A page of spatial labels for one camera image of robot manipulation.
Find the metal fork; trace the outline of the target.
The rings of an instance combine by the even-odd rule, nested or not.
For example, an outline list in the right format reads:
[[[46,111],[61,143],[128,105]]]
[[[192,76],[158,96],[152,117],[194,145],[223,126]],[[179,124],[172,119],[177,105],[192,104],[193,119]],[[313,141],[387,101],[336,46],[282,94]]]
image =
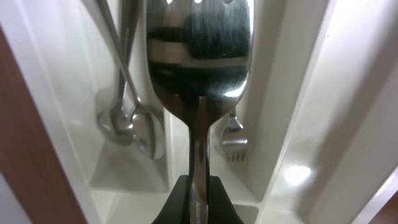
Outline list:
[[[254,2],[147,0],[149,76],[189,135],[190,223],[208,223],[210,127],[242,98],[251,68]]]
[[[245,159],[247,146],[248,138],[234,108],[230,111],[223,130],[221,149],[228,162],[241,162]]]

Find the large metal spoon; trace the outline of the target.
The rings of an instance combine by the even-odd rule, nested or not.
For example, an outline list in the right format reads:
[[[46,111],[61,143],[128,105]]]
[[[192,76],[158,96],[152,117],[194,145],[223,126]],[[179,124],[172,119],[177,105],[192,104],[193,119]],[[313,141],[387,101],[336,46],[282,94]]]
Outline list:
[[[120,34],[116,33],[116,27],[108,3],[106,1],[98,1],[98,5],[114,46],[118,50],[118,56],[124,63],[124,66],[119,70],[116,99],[111,106],[99,113],[97,121],[101,132],[107,139],[121,145],[129,145],[134,140],[135,132],[131,123],[131,116],[124,112],[124,99],[128,87],[124,71],[128,68],[131,58],[137,17],[139,15],[139,1],[121,1]]]

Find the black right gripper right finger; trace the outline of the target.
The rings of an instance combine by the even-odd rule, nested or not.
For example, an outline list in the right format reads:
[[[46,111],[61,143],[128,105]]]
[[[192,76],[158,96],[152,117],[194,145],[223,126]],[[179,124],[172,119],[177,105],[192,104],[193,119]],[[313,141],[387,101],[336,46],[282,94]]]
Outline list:
[[[209,224],[243,224],[218,176],[210,176]]]

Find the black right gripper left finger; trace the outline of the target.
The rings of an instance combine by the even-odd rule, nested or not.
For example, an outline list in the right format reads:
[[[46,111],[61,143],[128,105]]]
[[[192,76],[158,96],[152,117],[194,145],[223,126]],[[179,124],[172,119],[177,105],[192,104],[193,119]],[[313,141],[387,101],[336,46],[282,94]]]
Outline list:
[[[189,224],[188,176],[181,175],[152,224]]]

